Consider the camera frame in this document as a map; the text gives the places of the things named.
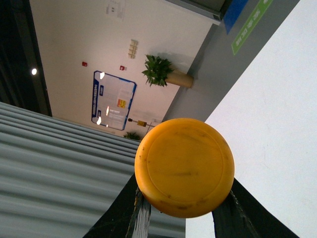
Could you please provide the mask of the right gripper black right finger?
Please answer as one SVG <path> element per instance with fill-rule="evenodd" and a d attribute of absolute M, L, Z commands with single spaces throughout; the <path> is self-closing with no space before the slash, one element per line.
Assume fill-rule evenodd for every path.
<path fill-rule="evenodd" d="M 297 235 L 268 212 L 238 181 L 212 211 L 217 238 L 296 238 Z"/>

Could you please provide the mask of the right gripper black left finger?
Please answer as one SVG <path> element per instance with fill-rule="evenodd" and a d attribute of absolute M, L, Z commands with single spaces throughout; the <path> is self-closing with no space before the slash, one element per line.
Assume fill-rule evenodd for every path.
<path fill-rule="evenodd" d="M 151 205 L 132 175 L 108 210 L 84 235 L 85 238 L 146 238 Z"/>

